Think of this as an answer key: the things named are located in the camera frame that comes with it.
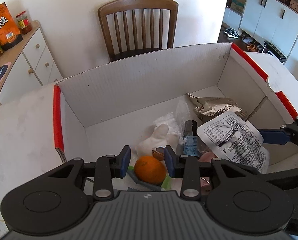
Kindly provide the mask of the small dark blue-label bottle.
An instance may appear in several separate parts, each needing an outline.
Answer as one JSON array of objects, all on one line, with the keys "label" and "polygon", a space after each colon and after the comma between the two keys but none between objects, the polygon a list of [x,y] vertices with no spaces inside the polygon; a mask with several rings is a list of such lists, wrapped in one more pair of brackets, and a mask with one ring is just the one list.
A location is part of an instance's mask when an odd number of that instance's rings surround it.
[{"label": "small dark blue-label bottle", "polygon": [[183,153],[199,158],[201,154],[198,151],[197,122],[195,120],[185,121],[183,138],[185,140]]}]

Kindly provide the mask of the orange fruit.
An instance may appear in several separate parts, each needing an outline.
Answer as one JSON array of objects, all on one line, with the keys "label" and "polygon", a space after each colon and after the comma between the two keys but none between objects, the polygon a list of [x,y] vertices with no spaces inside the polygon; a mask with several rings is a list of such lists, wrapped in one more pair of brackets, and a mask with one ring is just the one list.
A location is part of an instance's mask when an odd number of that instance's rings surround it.
[{"label": "orange fruit", "polygon": [[134,166],[137,178],[153,185],[160,185],[166,178],[165,166],[152,156],[140,157]]}]

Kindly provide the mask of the white plush toy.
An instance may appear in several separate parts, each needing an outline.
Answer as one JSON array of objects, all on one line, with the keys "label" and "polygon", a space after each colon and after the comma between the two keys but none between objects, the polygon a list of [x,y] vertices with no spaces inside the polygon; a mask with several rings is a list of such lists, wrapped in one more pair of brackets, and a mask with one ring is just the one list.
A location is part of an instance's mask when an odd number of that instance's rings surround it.
[{"label": "white plush toy", "polygon": [[152,156],[152,151],[157,148],[164,148],[170,145],[175,151],[179,143],[179,135],[171,132],[171,128],[167,124],[159,125],[152,135],[136,145],[136,153],[138,157]]}]

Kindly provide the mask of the white printed sachet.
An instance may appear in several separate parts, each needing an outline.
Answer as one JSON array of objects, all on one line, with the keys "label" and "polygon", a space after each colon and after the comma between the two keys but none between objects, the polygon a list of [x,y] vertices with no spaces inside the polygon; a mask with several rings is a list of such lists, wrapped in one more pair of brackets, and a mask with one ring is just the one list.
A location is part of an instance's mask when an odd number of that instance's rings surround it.
[{"label": "white printed sachet", "polygon": [[233,112],[225,112],[197,128],[197,135],[219,158],[256,168],[266,173],[270,153],[264,139],[249,121]]}]

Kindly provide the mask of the silver foil snack bag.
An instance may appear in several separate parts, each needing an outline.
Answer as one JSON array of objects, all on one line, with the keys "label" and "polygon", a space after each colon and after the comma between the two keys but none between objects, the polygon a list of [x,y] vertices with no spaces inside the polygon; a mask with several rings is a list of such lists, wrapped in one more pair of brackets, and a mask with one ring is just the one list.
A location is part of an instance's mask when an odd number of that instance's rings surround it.
[{"label": "silver foil snack bag", "polygon": [[247,111],[231,98],[201,98],[189,93],[187,97],[194,104],[193,111],[202,122],[207,122],[225,112],[233,112],[242,120],[248,117]]}]

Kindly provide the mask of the red cardboard box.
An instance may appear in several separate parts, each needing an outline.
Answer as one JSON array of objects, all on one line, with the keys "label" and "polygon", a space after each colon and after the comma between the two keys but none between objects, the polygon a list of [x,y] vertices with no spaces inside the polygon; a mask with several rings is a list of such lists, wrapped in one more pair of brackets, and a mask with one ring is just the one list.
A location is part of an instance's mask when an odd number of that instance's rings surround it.
[{"label": "red cardboard box", "polygon": [[142,54],[59,81],[53,90],[54,146],[62,161],[94,161],[135,145],[153,121],[192,93],[231,98],[254,126],[298,116],[298,81],[275,57],[232,43]]}]

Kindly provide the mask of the sneakers on floor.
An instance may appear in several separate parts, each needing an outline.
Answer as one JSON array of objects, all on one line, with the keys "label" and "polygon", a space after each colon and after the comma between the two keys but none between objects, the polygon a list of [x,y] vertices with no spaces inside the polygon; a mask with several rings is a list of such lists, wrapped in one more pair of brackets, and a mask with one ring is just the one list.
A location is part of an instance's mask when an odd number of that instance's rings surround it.
[{"label": "sneakers on floor", "polygon": [[238,32],[233,28],[226,28],[224,30],[224,34],[227,35],[229,38],[238,39],[240,36],[238,35]]}]

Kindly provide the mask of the brown wooden chair far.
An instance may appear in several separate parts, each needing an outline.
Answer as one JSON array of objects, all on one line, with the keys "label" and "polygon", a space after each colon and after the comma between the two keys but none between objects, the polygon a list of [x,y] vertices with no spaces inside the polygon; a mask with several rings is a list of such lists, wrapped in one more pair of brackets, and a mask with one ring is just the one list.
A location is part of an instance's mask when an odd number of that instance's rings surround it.
[{"label": "brown wooden chair far", "polygon": [[178,8],[174,0],[116,0],[100,7],[110,61],[172,48]]}]

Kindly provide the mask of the white side cabinet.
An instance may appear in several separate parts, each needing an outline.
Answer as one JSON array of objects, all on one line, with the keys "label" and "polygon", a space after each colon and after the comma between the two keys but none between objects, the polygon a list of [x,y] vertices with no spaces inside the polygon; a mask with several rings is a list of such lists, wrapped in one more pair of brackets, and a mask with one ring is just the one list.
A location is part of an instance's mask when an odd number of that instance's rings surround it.
[{"label": "white side cabinet", "polygon": [[63,78],[38,21],[0,57],[0,106]]}]

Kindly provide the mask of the red lid jar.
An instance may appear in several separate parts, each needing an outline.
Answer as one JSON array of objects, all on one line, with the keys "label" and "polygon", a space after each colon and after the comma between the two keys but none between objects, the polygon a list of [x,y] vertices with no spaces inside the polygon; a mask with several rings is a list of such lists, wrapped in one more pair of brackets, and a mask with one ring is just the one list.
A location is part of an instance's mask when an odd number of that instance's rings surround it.
[{"label": "red lid jar", "polygon": [[16,15],[16,20],[23,35],[29,33],[32,30],[32,25],[30,20],[28,19],[26,11],[22,11],[21,13]]}]

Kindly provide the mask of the orange snack bag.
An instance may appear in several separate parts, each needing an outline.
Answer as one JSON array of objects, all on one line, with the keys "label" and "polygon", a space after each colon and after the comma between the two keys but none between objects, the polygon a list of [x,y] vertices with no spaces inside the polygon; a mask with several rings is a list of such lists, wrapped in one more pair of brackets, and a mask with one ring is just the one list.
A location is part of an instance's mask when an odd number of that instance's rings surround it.
[{"label": "orange snack bag", "polygon": [[5,3],[0,4],[0,46],[4,51],[13,48],[23,40]]}]

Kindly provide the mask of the white blue wall cabinet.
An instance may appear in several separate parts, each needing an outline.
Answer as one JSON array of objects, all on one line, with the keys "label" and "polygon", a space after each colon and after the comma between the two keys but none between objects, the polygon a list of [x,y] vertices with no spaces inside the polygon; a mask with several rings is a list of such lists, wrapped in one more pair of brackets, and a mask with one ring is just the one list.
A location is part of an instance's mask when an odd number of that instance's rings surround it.
[{"label": "white blue wall cabinet", "polygon": [[[240,37],[227,37],[226,28]],[[221,37],[273,55],[298,79],[298,0],[227,0]]]}]

